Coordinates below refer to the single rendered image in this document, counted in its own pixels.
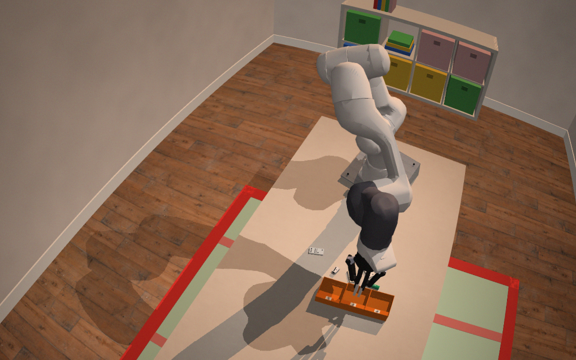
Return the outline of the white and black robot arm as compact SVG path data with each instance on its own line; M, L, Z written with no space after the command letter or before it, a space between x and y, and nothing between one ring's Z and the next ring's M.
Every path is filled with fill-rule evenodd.
M366 154L358 173L363 182L350 187L346 206L361 227L358 253L375 273L397 265L391 242L399 213L413 199L394 137L407 109L390 96L383 79L390 63L383 46L363 44L323 52L316 64L320 79L331 86L339 125L356 135L356 145Z

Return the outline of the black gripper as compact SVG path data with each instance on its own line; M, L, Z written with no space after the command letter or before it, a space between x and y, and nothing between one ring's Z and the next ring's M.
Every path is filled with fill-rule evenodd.
M365 290L366 286L371 287L372 285L375 284L375 282L377 282L377 280L379 280L379 278L385 276L387 272L386 270L384 272L376 273L370 280L368 280L370 278L371 272L374 272L374 270L371 268L370 264L368 264L365 258L363 258L358 253L358 251L357 254L355 254L355 256L349 254L345 262L349 269L349 280L355 282L353 296L355 296L356 292L358 291L359 285L361 284L363 271L366 271L365 278L360 286L357 297L361 296L361 292ZM357 276L356 276L355 264L358 266Z

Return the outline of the orange rack of three bins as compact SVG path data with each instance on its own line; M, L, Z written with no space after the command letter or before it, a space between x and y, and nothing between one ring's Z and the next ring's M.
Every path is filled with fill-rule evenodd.
M354 284L349 282L346 284L324 276L314 301L386 321L393 305L394 295L365 287L361 296L357 297L360 289L359 285L358 291L353 296Z

